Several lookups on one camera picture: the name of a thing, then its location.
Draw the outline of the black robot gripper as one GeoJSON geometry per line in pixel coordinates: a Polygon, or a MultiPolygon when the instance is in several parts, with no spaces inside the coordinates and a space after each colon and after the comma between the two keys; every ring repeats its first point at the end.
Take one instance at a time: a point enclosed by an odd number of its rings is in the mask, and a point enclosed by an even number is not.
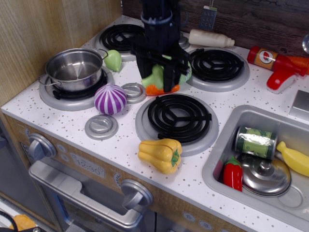
{"type": "Polygon", "coordinates": [[[179,20],[145,21],[144,35],[131,39],[131,53],[136,56],[142,79],[152,74],[154,65],[164,66],[164,92],[171,92],[179,83],[182,71],[188,68],[189,54],[178,43],[180,28],[179,20]],[[172,60],[165,59],[162,55],[171,56],[172,60]]]}

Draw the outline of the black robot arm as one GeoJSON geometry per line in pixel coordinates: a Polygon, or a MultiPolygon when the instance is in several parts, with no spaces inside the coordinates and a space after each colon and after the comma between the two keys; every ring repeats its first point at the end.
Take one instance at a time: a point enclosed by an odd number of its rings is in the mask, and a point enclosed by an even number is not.
{"type": "Polygon", "coordinates": [[[177,0],[142,0],[144,35],[131,38],[142,80],[156,65],[163,68],[163,93],[172,92],[181,75],[190,72],[190,55],[180,47],[181,6],[177,0]]]}

